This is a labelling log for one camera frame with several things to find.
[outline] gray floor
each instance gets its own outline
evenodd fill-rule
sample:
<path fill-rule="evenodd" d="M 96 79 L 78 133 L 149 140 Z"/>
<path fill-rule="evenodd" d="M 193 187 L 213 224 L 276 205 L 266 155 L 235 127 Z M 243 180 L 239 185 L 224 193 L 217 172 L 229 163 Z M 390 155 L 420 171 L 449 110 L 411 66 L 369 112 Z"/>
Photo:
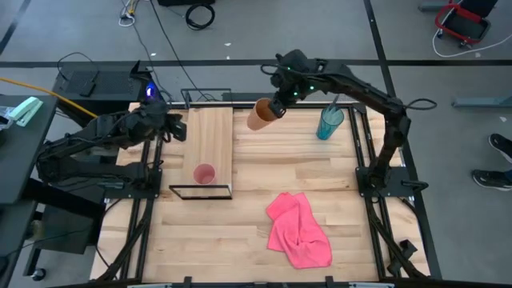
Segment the gray floor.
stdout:
<path fill-rule="evenodd" d="M 22 0 L 0 3 L 0 35 L 7 30 Z M 434 14 L 416 9 L 419 0 L 373 0 L 375 17 L 388 59 L 439 59 L 432 51 Z M 118 26 L 119 0 L 33 0 L 0 62 L 53 62 L 74 51 L 93 60 L 146 59 L 132 28 Z M 184 21 L 157 6 L 164 27 L 185 60 L 265 59 L 276 53 L 302 49 L 310 58 L 376 59 L 370 26 L 359 0 L 218 0 L 217 18 L 204 31 L 189 30 Z M 183 12 L 184 7 L 175 8 Z M 512 2 L 501 0 L 489 16 L 493 27 L 481 46 L 510 34 Z M 175 60 L 159 30 L 150 4 L 141 1 L 137 28 L 154 60 Z M 456 41 L 436 41 L 440 52 L 460 52 Z M 461 59 L 511 59 L 512 40 L 492 50 Z M 69 60 L 83 61 L 80 57 Z M 380 89 L 384 81 L 378 66 L 353 66 L 354 73 Z M 177 67 L 157 67 L 164 87 L 178 99 L 181 88 L 192 88 Z M 408 102 L 427 97 L 439 107 L 411 111 L 410 143 L 418 174 L 430 188 L 425 191 L 438 258 L 445 279 L 512 283 L 512 193 L 486 190 L 470 178 L 474 168 L 510 168 L 487 142 L 491 133 L 512 138 L 510 110 L 456 110 L 454 97 L 510 95 L 512 67 L 391 67 L 397 95 Z M 201 88 L 229 87 L 237 92 L 271 92 L 267 76 L 258 66 L 188 67 Z M 0 69 L 8 77 L 51 88 L 55 68 Z M 0 94 L 38 94 L 0 83 Z M 49 139 L 60 138 L 78 127 L 56 116 Z M 45 252 L 40 266 L 49 271 L 43 282 L 21 276 L 23 251 L 11 287 L 47 287 L 88 279 L 94 251 L 85 255 Z"/>

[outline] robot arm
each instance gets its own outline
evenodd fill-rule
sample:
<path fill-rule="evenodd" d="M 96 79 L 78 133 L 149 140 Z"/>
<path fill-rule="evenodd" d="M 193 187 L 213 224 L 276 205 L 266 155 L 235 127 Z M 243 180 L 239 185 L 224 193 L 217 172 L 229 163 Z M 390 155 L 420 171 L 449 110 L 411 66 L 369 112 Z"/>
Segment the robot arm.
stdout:
<path fill-rule="evenodd" d="M 275 66 L 275 72 L 269 73 L 262 66 L 262 72 L 270 75 L 272 85 L 278 88 L 269 104 L 269 109 L 276 117 L 281 118 L 287 107 L 319 90 L 324 94 L 346 94 L 384 115 L 384 145 L 379 156 L 370 164 L 367 181 L 376 190 L 386 187 L 390 160 L 409 133 L 410 119 L 406 109 L 410 106 L 355 77 L 346 65 L 321 59 L 310 62 L 300 50 L 293 50 L 285 56 L 278 54 L 276 57 L 279 64 Z"/>
<path fill-rule="evenodd" d="M 40 179 L 60 182 L 72 177 L 108 177 L 132 184 L 145 183 L 148 169 L 142 163 L 99 165 L 79 162 L 71 156 L 94 146 L 126 149 L 155 137 L 169 142 L 171 134 L 185 141 L 186 125 L 181 122 L 182 116 L 168 114 L 169 110 L 170 106 L 164 102 L 144 102 L 132 112 L 101 115 L 77 133 L 45 143 L 36 163 Z"/>

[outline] blue tumbler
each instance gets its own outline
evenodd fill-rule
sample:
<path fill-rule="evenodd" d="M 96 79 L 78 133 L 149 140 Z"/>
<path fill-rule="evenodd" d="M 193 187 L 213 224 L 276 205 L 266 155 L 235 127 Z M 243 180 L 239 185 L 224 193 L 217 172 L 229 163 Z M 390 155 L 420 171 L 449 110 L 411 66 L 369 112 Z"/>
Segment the blue tumbler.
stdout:
<path fill-rule="evenodd" d="M 320 122 L 317 128 L 317 137 L 320 140 L 327 140 L 336 131 L 345 118 L 343 112 L 335 106 L 328 106 L 322 110 Z"/>

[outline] pink towel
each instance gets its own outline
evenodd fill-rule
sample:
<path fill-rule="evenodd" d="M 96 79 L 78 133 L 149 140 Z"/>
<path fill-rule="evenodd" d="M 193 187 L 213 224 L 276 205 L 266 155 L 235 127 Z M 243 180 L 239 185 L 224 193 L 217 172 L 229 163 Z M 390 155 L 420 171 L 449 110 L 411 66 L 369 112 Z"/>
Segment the pink towel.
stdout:
<path fill-rule="evenodd" d="M 304 193 L 281 193 L 266 213 L 274 221 L 268 249 L 285 252 L 297 269 L 330 266 L 333 257 L 329 240 L 314 220 Z"/>

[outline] wooden tabletop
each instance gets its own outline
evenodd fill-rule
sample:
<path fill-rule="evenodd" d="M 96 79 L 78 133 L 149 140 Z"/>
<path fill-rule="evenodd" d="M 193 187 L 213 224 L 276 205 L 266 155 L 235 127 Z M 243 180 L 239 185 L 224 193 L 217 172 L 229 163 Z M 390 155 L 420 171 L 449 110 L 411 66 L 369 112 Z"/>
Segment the wooden tabletop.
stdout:
<path fill-rule="evenodd" d="M 186 120 L 187 112 L 182 113 Z M 335 281 L 377 280 L 366 209 L 354 173 L 357 159 L 348 115 L 331 139 L 321 141 L 314 134 L 320 110 L 288 110 L 283 119 L 260 131 L 246 127 L 248 113 L 233 114 L 233 200 L 183 201 L 172 194 L 167 187 L 181 177 L 184 145 L 172 141 L 163 147 L 162 191 L 154 205 L 143 281 L 182 282 L 192 276 L 194 282 L 321 282 L 327 275 Z M 369 111 L 369 120 L 379 152 L 383 118 Z M 362 136 L 359 118 L 358 127 Z M 142 146 L 121 151 L 118 164 L 139 161 L 141 152 Z M 401 165 L 398 154 L 392 164 Z M 266 248 L 272 222 L 265 208 L 281 192 L 305 192 L 332 246 L 331 267 L 296 270 L 284 253 Z M 395 240 L 412 241 L 418 252 L 411 261 L 428 274 L 414 214 L 396 198 L 386 201 Z M 103 221 L 98 248 L 108 262 L 126 240 L 131 203 L 121 201 Z M 386 245 L 381 245 L 388 263 Z M 105 269 L 96 257 L 91 278 Z"/>

